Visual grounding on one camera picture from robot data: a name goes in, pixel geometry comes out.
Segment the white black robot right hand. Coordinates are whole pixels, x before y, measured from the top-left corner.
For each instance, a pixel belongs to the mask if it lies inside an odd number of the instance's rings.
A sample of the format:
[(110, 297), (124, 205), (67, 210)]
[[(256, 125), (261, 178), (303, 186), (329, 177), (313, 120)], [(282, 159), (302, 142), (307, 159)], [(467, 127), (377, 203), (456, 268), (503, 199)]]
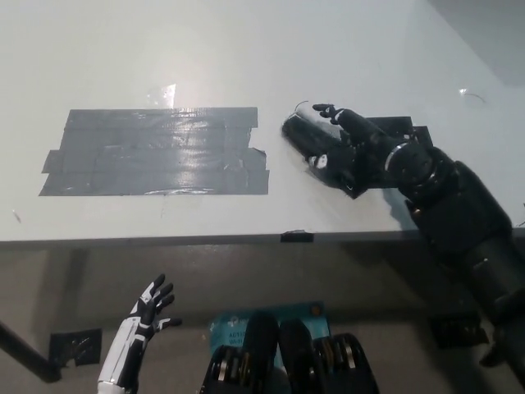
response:
[(317, 103), (313, 110), (339, 128), (340, 140), (324, 152), (310, 156), (308, 165), (321, 181), (344, 191), (351, 199), (357, 199), (378, 177), (379, 148), (372, 140), (382, 138), (386, 133), (348, 108)]

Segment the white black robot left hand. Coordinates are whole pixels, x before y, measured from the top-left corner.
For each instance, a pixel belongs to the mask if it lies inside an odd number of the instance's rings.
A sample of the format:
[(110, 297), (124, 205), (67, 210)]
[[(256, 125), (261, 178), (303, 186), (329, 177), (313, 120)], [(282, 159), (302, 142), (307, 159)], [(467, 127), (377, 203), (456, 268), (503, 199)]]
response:
[(122, 320), (98, 376), (98, 394), (136, 393), (148, 343), (156, 333), (182, 324), (180, 318), (159, 316), (175, 299), (165, 279), (161, 274), (150, 282)]

